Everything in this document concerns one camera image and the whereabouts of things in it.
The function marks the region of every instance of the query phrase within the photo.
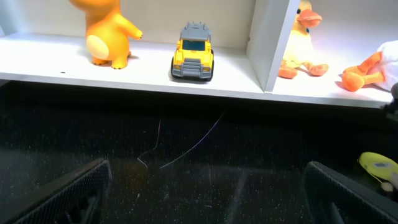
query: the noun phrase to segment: ribbed black pad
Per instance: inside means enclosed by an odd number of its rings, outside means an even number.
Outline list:
[[[318,162],[308,163],[303,184],[314,223],[398,223],[398,203]]]
[[[97,159],[0,208],[0,223],[91,223],[110,180],[109,162]]]

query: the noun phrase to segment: stuffed animal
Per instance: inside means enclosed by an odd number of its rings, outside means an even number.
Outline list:
[[[316,27],[321,20],[322,17],[312,11],[311,3],[301,0],[293,29],[290,31],[282,65],[279,68],[280,77],[294,78],[297,75],[297,68],[301,65],[304,65],[312,75],[318,77],[328,71],[327,64],[315,65],[312,62],[315,53],[308,28]]]
[[[127,66],[129,39],[142,32],[121,15],[120,0],[70,0],[86,14],[86,44],[95,65],[112,61],[112,68]]]
[[[366,84],[391,91],[395,83],[398,83],[398,40],[384,43],[361,65],[343,72],[343,85],[349,91],[357,91]]]

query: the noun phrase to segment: figurine's arm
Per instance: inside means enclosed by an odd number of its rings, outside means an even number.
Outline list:
[[[116,23],[128,36],[137,40],[142,38],[142,31],[122,15],[117,16]]]

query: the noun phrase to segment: black floor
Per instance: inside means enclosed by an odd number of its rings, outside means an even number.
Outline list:
[[[398,160],[395,130],[381,110],[12,82],[0,204],[104,157],[102,223],[310,223],[306,164],[355,176],[362,152]]]

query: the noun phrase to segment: toy vehicle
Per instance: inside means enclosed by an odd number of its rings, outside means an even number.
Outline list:
[[[202,23],[188,23],[181,31],[172,60],[174,78],[199,78],[210,81],[214,71],[211,31]]]

